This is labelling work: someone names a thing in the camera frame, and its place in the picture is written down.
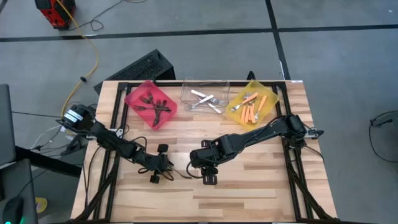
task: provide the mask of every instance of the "pink plastic container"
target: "pink plastic container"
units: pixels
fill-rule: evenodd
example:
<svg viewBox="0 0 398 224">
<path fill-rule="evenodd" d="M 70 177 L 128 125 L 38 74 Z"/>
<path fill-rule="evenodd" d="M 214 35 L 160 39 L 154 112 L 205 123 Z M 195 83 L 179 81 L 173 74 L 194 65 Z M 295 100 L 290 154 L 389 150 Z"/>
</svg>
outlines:
<svg viewBox="0 0 398 224">
<path fill-rule="evenodd" d="M 136 106 L 143 106 L 146 108 L 153 108 L 152 104 L 144 103 L 140 100 L 140 96 L 144 98 L 148 97 L 148 91 L 152 93 L 153 102 L 156 104 L 157 100 L 163 102 L 166 100 L 166 107 L 168 107 L 171 112 L 161 111 L 160 112 L 160 119 L 159 123 L 154 126 L 154 121 L 156 118 L 155 110 L 137 110 L 134 105 Z M 124 102 L 127 103 L 131 109 L 133 109 L 138 116 L 140 116 L 153 130 L 158 130 L 164 123 L 166 123 L 176 112 L 177 112 L 177 104 L 172 101 L 162 90 L 160 90 L 156 85 L 154 85 L 151 81 L 147 80 L 139 87 L 137 87 L 134 91 L 128 94 L 124 98 Z"/>
</svg>

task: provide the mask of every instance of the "concrete floor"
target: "concrete floor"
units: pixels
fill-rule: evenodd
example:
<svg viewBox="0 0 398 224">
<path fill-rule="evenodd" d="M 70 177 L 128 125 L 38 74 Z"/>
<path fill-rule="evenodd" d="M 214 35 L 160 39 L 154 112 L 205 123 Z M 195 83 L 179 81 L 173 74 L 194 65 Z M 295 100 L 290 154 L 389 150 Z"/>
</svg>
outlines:
<svg viewBox="0 0 398 224">
<path fill-rule="evenodd" d="M 76 0 L 75 17 L 89 21 L 118 0 Z M 398 24 L 393 0 L 273 0 L 278 27 L 363 26 Z M 271 28 L 263 0 L 148 0 L 122 2 L 99 20 L 103 30 L 85 34 L 124 34 L 203 29 Z M 52 29 L 33 1 L 8 0 L 0 13 L 1 37 L 76 35 Z M 348 221 L 396 223 L 396 164 L 378 159 L 368 140 L 369 119 L 396 110 L 397 29 L 280 33 L 291 79 L 304 80 L 320 139 L 339 218 Z M 99 67 L 73 97 L 96 103 L 92 86 L 154 49 L 174 65 L 177 79 L 242 79 L 249 70 L 258 79 L 283 79 L 272 33 L 217 34 L 180 37 L 96 39 Z M 0 42 L 0 83 L 11 89 L 14 111 L 59 115 L 65 97 L 94 64 L 84 40 Z M 30 147 L 37 136 L 56 126 L 53 118 L 14 114 L 16 144 Z M 376 149 L 398 160 L 396 136 L 389 127 L 374 132 Z M 53 146 L 66 143 L 64 134 Z M 79 164 L 83 153 L 62 158 Z M 68 218 L 77 180 L 46 172 L 35 181 L 37 196 L 49 209 L 41 223 Z"/>
</svg>

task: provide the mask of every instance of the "wooden table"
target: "wooden table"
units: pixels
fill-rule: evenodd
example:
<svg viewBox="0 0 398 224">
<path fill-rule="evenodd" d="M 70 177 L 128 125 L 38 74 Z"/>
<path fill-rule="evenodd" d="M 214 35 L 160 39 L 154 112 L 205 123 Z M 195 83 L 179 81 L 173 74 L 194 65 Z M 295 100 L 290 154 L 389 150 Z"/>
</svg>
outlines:
<svg viewBox="0 0 398 224">
<path fill-rule="evenodd" d="M 302 82 L 286 82 L 293 114 L 312 126 L 312 116 Z M 118 82 L 104 82 L 99 97 L 96 119 L 107 127 L 115 104 Z M 214 139 L 223 134 L 244 133 L 245 130 L 224 115 L 185 111 L 180 101 L 181 87 L 161 87 L 178 104 L 178 111 L 171 121 L 160 130 L 153 131 L 133 110 L 128 111 L 127 124 L 130 131 L 125 139 L 145 136 L 147 152 L 156 154 L 157 145 L 169 145 L 169 157 L 175 168 L 185 173 L 191 150 L 199 149 L 203 139 Z M 243 87 L 231 87 L 233 99 Z M 280 97 L 282 108 L 284 102 Z M 119 107 L 120 126 L 123 103 Z M 272 110 L 262 123 L 276 116 Z M 307 140 L 307 144 L 320 150 L 318 141 Z M 92 141 L 85 157 L 86 172 L 97 148 Z M 104 149 L 100 149 L 93 160 L 90 175 L 89 200 L 98 189 Z M 335 217 L 335 206 L 321 157 L 311 151 L 302 150 L 303 167 L 309 191 L 325 211 Z M 270 139 L 247 147 L 234 160 L 218 167 L 218 185 L 203 185 L 201 179 L 187 180 L 173 172 L 173 182 L 160 178 L 159 184 L 149 182 L 150 173 L 138 174 L 141 166 L 121 159 L 118 181 L 112 210 L 112 222 L 271 222 L 294 221 L 287 171 L 280 138 Z M 190 168 L 199 175 L 198 169 Z M 302 216 L 305 207 L 298 190 Z M 106 192 L 101 204 L 100 218 L 104 217 Z M 85 187 L 81 175 L 72 218 L 84 208 Z"/>
</svg>

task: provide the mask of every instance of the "yellow cable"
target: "yellow cable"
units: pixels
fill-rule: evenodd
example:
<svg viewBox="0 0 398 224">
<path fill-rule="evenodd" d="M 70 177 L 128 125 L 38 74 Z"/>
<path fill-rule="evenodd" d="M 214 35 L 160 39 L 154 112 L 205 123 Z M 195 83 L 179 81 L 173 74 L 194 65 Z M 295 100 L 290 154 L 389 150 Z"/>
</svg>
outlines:
<svg viewBox="0 0 398 224">
<path fill-rule="evenodd" d="M 90 75 L 92 75 L 92 74 L 94 73 L 94 71 L 97 69 L 97 66 L 98 66 L 98 50 L 97 50 L 97 48 L 95 47 L 94 43 L 93 43 L 89 38 L 87 38 L 86 36 L 83 35 L 82 31 L 81 31 L 80 28 L 79 28 L 79 24 L 76 22 L 76 20 L 73 18 L 73 16 L 68 12 L 68 10 L 66 9 L 66 7 L 62 4 L 62 2 L 61 2 L 60 0 L 56 0 L 56 1 L 59 3 L 59 5 L 61 5 L 62 9 L 68 14 L 69 18 L 73 21 L 73 23 L 75 24 L 75 26 L 76 26 L 76 28 L 77 28 L 77 30 L 78 30 L 78 32 L 79 32 L 79 35 L 81 35 L 82 38 L 86 39 L 86 40 L 91 44 L 91 46 L 94 48 L 94 51 L 95 51 L 95 65 L 94 65 L 93 69 L 91 69 L 91 71 L 89 71 L 89 72 L 85 75 L 85 78 L 88 78 L 88 77 L 89 77 Z M 76 90 L 77 90 L 77 88 L 80 86 L 80 84 L 81 84 L 81 81 L 79 81 L 79 82 L 76 84 L 76 86 L 74 87 L 74 89 L 72 90 L 72 92 L 69 94 L 67 100 L 66 100 L 65 103 L 63 104 L 63 107 L 62 107 L 62 110 L 61 110 L 61 117 L 63 116 L 63 114 L 64 114 L 64 112 L 65 112 L 65 108 L 67 107 L 67 104 L 68 104 L 70 98 L 71 98 L 71 97 L 73 96 L 73 94 L 76 92 Z"/>
</svg>

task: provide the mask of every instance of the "yellow bin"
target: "yellow bin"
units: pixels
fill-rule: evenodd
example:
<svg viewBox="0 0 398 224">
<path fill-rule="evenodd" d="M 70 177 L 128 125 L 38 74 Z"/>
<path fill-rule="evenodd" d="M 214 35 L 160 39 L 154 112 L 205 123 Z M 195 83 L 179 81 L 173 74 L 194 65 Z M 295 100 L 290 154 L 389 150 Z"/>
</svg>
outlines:
<svg viewBox="0 0 398 224">
<path fill-rule="evenodd" d="M 238 110 L 235 112 L 231 111 L 231 108 L 241 104 L 244 101 L 244 95 L 245 93 L 251 93 L 254 94 L 255 92 L 258 92 L 258 96 L 256 97 L 254 101 L 254 114 L 257 113 L 257 109 L 260 106 L 260 102 L 263 96 L 267 96 L 267 100 L 264 103 L 264 106 L 261 108 L 259 112 L 259 119 L 256 123 L 252 123 L 249 121 L 248 123 L 245 123 L 241 121 L 241 114 L 242 114 L 242 109 L 243 105 L 239 107 Z M 275 106 L 275 104 L 279 101 L 278 95 L 276 95 L 274 92 L 272 92 L 270 89 L 262 85 L 256 80 L 251 80 L 243 89 L 243 91 L 234 98 L 233 101 L 229 103 L 229 105 L 226 107 L 226 114 L 227 117 L 233 119 L 234 121 L 238 122 L 241 124 L 245 130 L 251 131 L 257 127 L 257 125 L 262 121 L 262 119 L 267 115 L 267 113 L 270 112 L 270 110 Z"/>
</svg>

